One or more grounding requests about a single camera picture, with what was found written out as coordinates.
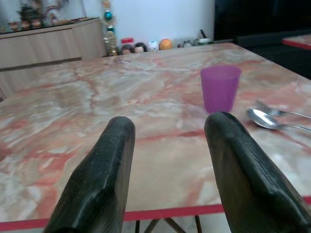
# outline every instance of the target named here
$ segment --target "purple plastic cup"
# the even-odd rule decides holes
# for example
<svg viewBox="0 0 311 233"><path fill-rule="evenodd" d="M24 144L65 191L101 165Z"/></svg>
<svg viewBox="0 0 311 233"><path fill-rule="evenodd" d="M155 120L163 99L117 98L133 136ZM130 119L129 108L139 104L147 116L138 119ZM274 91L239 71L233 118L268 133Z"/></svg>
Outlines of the purple plastic cup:
<svg viewBox="0 0 311 233"><path fill-rule="evenodd" d="M207 112L230 112L238 89L241 69L231 65L201 70L204 106Z"/></svg>

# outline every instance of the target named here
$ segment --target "wooden cabinet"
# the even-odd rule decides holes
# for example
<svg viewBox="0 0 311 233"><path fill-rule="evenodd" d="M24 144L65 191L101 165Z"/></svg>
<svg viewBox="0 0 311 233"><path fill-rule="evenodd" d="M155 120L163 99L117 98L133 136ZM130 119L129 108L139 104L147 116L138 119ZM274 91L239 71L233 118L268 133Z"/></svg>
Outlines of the wooden cabinet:
<svg viewBox="0 0 311 233"><path fill-rule="evenodd" d="M55 64L104 55L99 18L0 35L0 95L14 95Z"/></svg>

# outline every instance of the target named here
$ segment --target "white wall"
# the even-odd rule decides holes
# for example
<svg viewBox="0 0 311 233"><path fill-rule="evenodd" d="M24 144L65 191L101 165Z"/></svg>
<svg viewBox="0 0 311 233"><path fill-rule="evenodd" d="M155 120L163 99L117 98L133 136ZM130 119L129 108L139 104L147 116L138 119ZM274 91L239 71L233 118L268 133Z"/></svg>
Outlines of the white wall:
<svg viewBox="0 0 311 233"><path fill-rule="evenodd" d="M111 0L118 39L135 42L164 38L180 43L200 36L200 29L213 37L214 0ZM87 16L104 12L101 0L84 0Z"/></svg>

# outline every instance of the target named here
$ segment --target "fork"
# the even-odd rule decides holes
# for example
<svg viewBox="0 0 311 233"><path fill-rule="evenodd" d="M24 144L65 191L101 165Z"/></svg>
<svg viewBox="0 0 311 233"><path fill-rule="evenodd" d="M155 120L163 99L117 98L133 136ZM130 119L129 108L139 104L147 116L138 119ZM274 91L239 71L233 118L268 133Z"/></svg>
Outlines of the fork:
<svg viewBox="0 0 311 233"><path fill-rule="evenodd" d="M259 100L256 100L256 105L257 105L257 107L259 107L263 112L265 112L266 114L271 115L271 116L281 117L281 116L286 115L286 114L294 114L294 115L298 115L298 116L301 116L301 117L306 117L306 118L311 119L311 116L304 115L304 114L301 114L301 113L296 113L296 112L285 112L285 111L282 111L282 110L270 108L270 107L267 106L265 103L263 103L263 102L261 102L261 101L259 101Z"/></svg>

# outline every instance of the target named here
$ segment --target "pink marble tabletop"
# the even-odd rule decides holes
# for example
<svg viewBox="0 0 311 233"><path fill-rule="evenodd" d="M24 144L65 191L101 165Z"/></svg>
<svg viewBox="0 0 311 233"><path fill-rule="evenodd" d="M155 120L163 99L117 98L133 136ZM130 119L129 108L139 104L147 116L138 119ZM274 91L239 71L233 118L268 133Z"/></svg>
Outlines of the pink marble tabletop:
<svg viewBox="0 0 311 233"><path fill-rule="evenodd" d="M311 50L311 34L285 38L283 44Z"/></svg>
<svg viewBox="0 0 311 233"><path fill-rule="evenodd" d="M115 116L136 125L128 213L219 205L200 82L200 69L214 64L242 69L232 114L298 192L311 196L310 135L266 130L245 115L256 99L310 113L307 80L227 43L59 65L0 103L0 221L48 218Z"/></svg>

